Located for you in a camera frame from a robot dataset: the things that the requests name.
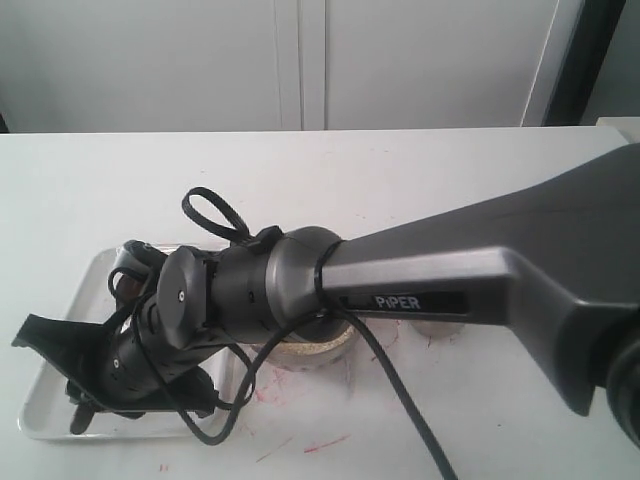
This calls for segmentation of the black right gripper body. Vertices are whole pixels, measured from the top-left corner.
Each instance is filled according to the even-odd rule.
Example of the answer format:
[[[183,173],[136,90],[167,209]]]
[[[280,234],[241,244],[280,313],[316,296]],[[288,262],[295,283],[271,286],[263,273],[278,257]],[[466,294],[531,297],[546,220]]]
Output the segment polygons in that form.
[[[120,304],[103,324],[99,382],[113,400],[187,395],[212,380],[201,364],[218,353],[215,310],[203,294],[169,289],[146,292]]]

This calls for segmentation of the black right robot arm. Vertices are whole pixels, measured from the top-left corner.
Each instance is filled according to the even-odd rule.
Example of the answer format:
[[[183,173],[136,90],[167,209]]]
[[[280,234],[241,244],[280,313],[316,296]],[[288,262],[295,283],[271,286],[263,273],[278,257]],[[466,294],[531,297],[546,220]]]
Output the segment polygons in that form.
[[[639,438],[639,148],[629,144],[533,187],[365,237],[321,227],[252,234],[215,192],[226,249],[164,253],[125,244],[103,323],[28,316],[14,345],[67,381],[70,430],[93,416],[222,407],[203,363],[223,349],[337,338],[361,317],[509,328],[568,407],[587,415],[604,388]]]

